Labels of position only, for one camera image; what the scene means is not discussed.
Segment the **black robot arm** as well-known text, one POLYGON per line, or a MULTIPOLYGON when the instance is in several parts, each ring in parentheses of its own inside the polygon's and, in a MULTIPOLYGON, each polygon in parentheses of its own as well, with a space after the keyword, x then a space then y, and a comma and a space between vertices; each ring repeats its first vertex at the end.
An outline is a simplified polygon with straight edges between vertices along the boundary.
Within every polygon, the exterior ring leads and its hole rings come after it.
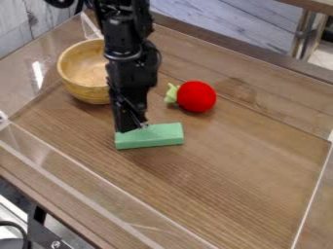
POLYGON ((148 95, 158 84, 161 52, 149 40, 154 32, 150 0, 85 0, 105 36, 108 83, 117 132, 144 128, 148 95))

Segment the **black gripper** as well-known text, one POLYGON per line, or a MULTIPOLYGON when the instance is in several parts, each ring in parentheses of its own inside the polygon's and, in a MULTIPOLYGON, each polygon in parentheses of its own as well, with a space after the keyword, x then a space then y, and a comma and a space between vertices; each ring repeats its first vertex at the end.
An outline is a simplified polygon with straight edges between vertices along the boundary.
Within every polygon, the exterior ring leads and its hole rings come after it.
POLYGON ((117 132, 146 127, 148 94, 158 84, 161 52, 145 41, 138 58, 110 61, 108 66, 117 132))

